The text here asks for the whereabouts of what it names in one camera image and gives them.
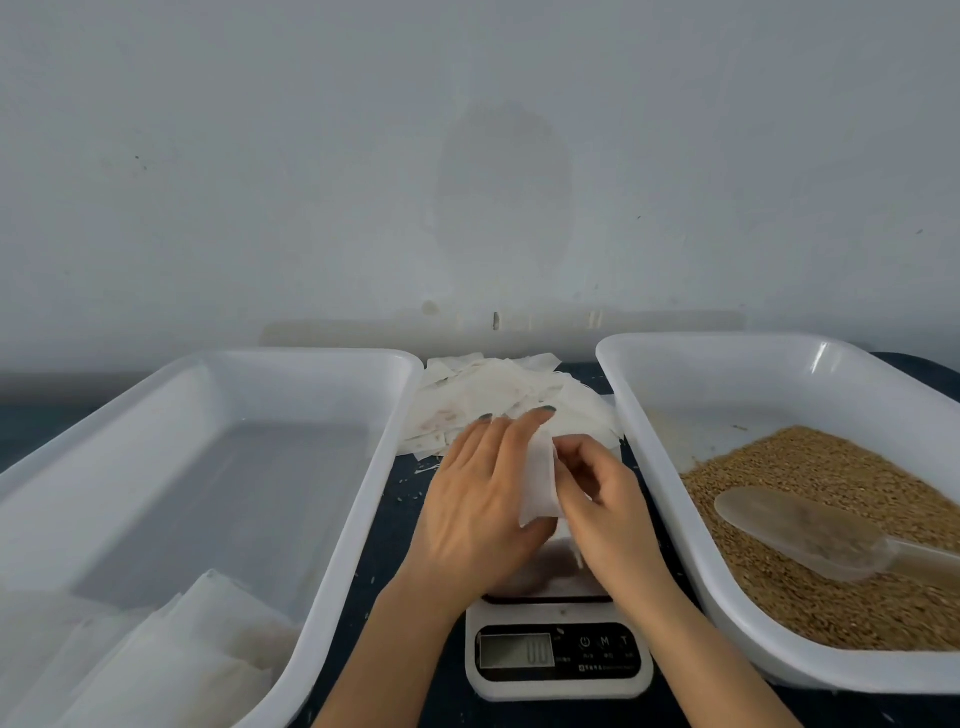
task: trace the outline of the black control panel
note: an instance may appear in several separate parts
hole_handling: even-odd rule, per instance
[[[490,625],[473,651],[477,670],[494,683],[627,680],[640,672],[634,635],[618,622]]]

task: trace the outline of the white plastic tray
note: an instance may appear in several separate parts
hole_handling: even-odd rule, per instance
[[[313,688],[422,372],[403,352],[181,359],[0,476],[0,581],[159,607],[205,571],[305,620],[238,726],[281,728]]]
[[[622,334],[600,342],[597,358],[701,603],[758,668],[798,687],[960,693],[960,652],[834,649],[767,617],[736,585],[678,473],[694,458],[807,425],[879,453],[960,502],[960,404],[817,336]]]

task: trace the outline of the scoop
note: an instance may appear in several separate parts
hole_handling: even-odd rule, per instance
[[[768,488],[731,488],[713,507],[730,525],[827,579],[896,573],[960,594],[960,554],[888,536],[849,511]]]

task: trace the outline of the hand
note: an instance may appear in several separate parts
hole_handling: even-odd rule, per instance
[[[396,579],[431,599],[451,621],[519,569],[557,527],[520,527],[520,496],[530,438],[552,408],[518,420],[480,419],[467,427],[430,484]]]
[[[570,533],[613,601],[624,608],[673,586],[634,473],[588,435],[553,442]]]

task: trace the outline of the brown grain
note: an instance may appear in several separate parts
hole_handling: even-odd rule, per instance
[[[740,588],[786,628],[845,649],[960,649],[960,597],[891,574],[827,580],[713,509],[730,488],[773,488],[852,511],[893,536],[960,551],[960,507],[920,479],[847,440],[789,427],[699,465],[683,481]]]

